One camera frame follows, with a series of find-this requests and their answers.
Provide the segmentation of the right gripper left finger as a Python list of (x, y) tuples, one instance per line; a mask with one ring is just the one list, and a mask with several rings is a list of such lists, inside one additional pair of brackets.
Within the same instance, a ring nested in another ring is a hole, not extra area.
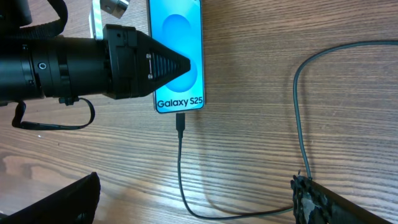
[(100, 192), (100, 178), (92, 172), (12, 215), (1, 215), (1, 224), (92, 224)]

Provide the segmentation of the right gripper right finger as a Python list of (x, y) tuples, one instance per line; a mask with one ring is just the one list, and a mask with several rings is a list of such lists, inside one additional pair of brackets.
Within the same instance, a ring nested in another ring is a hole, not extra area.
[(294, 217), (298, 224), (391, 224), (304, 176), (293, 176)]

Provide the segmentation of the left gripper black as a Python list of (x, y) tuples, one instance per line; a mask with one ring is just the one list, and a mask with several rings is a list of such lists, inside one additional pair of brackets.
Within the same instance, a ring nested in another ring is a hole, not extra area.
[(109, 56), (105, 96), (114, 100), (149, 95), (191, 69), (190, 59), (135, 27), (107, 24), (104, 40)]

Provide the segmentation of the teal Galaxy smartphone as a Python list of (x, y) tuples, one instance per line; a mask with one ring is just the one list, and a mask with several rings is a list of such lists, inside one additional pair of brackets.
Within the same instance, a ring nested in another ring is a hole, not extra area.
[(200, 110), (205, 105), (202, 5), (200, 0), (148, 0), (149, 34), (190, 59), (189, 72), (154, 92), (160, 114)]

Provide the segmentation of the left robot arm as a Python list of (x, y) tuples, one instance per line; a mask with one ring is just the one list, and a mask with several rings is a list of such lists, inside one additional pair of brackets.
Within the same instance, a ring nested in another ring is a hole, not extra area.
[(103, 12), (122, 17), (127, 1), (93, 1), (90, 38), (62, 37), (67, 6), (63, 0), (51, 0), (50, 5), (58, 19), (33, 26), (26, 0), (1, 2), (1, 105), (16, 103), (15, 128), (62, 128), (25, 121), (27, 100), (53, 97), (70, 106), (95, 94), (138, 98), (191, 68), (188, 58), (134, 27), (102, 23)]

